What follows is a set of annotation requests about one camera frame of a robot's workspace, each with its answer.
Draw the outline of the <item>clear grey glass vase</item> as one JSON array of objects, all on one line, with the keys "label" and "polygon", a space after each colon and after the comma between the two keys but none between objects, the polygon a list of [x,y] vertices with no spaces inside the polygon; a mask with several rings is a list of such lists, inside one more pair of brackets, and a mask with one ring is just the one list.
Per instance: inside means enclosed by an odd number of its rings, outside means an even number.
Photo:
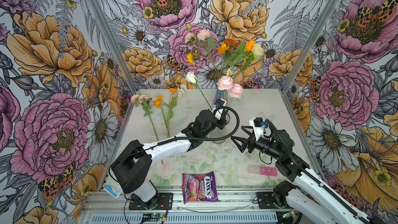
[{"label": "clear grey glass vase", "polygon": [[215,127],[215,129],[211,131],[210,134],[207,136],[209,139],[221,138],[227,134],[226,126],[230,122],[228,110],[217,111],[215,117],[218,123],[223,124],[223,128],[220,129],[218,127]]}]

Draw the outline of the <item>blue purple glass vase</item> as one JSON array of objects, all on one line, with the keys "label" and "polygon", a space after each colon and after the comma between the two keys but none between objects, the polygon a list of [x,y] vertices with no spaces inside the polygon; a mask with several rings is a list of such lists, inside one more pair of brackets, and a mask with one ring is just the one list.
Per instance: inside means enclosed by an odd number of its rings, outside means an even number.
[{"label": "blue purple glass vase", "polygon": [[213,103],[216,104],[216,102],[222,99],[223,100],[223,105],[227,106],[228,101],[229,101],[229,95],[228,95],[228,90],[220,90],[216,89],[216,94],[213,100]]}]

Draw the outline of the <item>yellow orange rose flower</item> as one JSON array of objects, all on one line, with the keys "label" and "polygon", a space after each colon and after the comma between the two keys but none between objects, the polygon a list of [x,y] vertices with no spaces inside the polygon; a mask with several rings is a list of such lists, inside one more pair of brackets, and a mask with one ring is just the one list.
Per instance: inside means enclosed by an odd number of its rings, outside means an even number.
[{"label": "yellow orange rose flower", "polygon": [[241,74],[253,62],[255,56],[252,51],[255,44],[256,42],[254,40],[250,40],[246,43],[238,43],[236,50],[231,54],[233,67],[236,68],[236,72],[233,73],[233,77]]}]

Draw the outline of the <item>yellow orange poppy stem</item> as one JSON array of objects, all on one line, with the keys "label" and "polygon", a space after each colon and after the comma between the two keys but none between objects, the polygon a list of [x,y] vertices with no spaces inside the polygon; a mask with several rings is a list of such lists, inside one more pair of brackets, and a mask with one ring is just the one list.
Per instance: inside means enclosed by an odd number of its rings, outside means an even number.
[{"label": "yellow orange poppy stem", "polygon": [[216,75],[221,77],[228,67],[226,61],[229,50],[230,46],[225,43],[218,44],[210,39],[190,41],[186,54],[188,71],[197,73],[208,67],[214,69]]}]

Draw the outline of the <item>white rose flower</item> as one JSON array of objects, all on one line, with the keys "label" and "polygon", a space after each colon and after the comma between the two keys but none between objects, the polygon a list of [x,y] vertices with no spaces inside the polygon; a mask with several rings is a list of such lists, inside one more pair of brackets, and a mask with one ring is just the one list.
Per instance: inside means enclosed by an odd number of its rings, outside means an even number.
[{"label": "white rose flower", "polygon": [[243,78],[248,78],[251,75],[253,75],[256,71],[259,71],[261,68],[261,61],[264,56],[264,48],[260,44],[255,44],[253,48],[253,54],[255,56],[255,59],[253,62],[250,64],[250,66],[244,70],[241,74]]}]

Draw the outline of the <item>orange gerbera flower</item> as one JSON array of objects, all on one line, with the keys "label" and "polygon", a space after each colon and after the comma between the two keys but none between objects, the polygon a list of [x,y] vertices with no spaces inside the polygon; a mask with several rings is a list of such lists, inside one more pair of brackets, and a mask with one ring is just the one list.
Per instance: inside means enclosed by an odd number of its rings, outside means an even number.
[{"label": "orange gerbera flower", "polygon": [[238,45],[239,45],[239,42],[238,42],[238,41],[233,40],[233,39],[227,39],[227,38],[224,40],[224,43],[225,43],[227,46],[232,47],[232,48],[237,48]]}]

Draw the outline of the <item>pink carnation flower stem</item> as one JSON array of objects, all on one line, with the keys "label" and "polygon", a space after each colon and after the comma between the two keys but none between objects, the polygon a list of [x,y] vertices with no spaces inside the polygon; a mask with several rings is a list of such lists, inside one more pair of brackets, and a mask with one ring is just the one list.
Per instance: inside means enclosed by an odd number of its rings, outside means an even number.
[{"label": "pink carnation flower stem", "polygon": [[221,60],[218,51],[219,39],[215,33],[202,26],[187,25],[184,35],[184,44],[187,46],[186,61],[189,72],[196,73],[199,69],[210,64],[216,65]]}]

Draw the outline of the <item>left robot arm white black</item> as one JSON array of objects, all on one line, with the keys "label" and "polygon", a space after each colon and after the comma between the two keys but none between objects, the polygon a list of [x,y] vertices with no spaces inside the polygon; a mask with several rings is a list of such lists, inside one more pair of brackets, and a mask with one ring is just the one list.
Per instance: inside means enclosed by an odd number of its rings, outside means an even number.
[{"label": "left robot arm white black", "polygon": [[131,141],[110,165],[109,175],[119,183],[123,193],[137,197],[140,206],[154,208],[160,200],[158,190],[147,179],[150,168],[160,160],[194,150],[204,142],[230,137],[230,134],[221,138],[208,137],[215,129],[224,129],[229,112],[234,110],[227,106],[203,110],[193,123],[171,138],[147,144]]}]

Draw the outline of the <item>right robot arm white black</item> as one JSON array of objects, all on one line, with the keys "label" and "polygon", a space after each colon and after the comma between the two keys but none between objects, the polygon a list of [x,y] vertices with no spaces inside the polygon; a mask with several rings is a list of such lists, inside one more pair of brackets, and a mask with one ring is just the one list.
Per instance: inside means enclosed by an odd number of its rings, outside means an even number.
[{"label": "right robot arm white black", "polygon": [[345,200],[293,152],[294,142],[285,130],[271,122],[265,127],[243,126],[248,138],[231,139],[241,152],[258,150],[274,159],[277,170],[287,178],[274,187],[274,205],[291,207],[316,224],[382,224]]}]

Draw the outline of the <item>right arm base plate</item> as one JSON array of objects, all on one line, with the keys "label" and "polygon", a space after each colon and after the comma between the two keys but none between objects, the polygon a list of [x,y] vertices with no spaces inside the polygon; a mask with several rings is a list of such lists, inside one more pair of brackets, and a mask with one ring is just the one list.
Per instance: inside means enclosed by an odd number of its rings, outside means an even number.
[{"label": "right arm base plate", "polygon": [[252,199],[252,203],[256,204],[259,209],[293,209],[287,202],[288,193],[261,191],[257,192]]}]

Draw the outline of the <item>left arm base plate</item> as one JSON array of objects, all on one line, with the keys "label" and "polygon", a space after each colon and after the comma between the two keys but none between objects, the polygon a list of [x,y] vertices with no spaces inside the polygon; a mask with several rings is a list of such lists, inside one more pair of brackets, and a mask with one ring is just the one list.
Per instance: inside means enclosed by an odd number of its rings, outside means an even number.
[{"label": "left arm base plate", "polygon": [[136,194],[132,194],[129,200],[131,211],[171,210],[173,206],[173,193],[157,193],[151,200],[144,202]]}]

